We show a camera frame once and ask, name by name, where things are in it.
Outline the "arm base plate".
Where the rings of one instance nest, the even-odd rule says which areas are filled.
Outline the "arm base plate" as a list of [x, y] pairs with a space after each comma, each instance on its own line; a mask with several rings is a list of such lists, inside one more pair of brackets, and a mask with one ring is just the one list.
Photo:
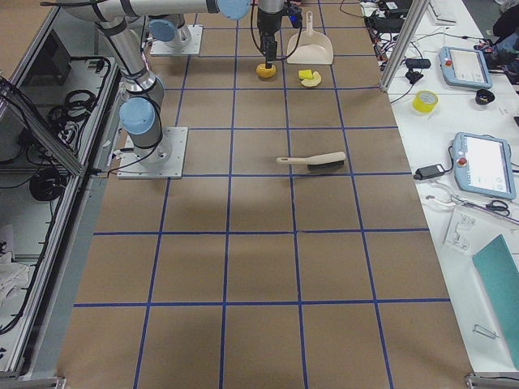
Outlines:
[[184, 25], [177, 28], [167, 20], [153, 20], [149, 31], [152, 34], [150, 54], [154, 57], [177, 57], [199, 55], [203, 26]]
[[121, 179], [181, 179], [187, 148], [187, 127], [164, 127], [163, 138], [157, 149], [149, 152], [141, 149], [122, 154], [122, 169], [117, 171]]

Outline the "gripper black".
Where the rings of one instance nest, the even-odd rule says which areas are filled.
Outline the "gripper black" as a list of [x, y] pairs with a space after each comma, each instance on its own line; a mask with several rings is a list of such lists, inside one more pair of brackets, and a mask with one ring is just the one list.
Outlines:
[[272, 69], [273, 62], [277, 59], [277, 41], [274, 36], [281, 28], [282, 0], [259, 0], [257, 6], [260, 49], [264, 56], [264, 64], [268, 69]]

